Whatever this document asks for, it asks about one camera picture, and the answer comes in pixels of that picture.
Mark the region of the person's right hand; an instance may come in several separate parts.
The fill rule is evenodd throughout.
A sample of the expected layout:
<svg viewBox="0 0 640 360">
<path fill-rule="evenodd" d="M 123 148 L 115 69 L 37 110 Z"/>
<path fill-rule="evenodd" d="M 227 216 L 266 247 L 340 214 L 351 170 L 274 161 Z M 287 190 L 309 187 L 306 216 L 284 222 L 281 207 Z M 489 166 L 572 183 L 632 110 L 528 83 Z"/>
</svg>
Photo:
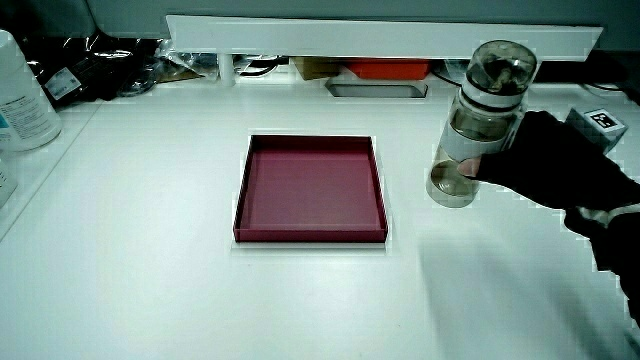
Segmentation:
<svg viewBox="0 0 640 360">
<path fill-rule="evenodd" d="M 611 211 L 639 203 L 637 182 L 546 111 L 526 113 L 508 149 L 465 159 L 457 170 L 554 209 Z"/>
</svg>

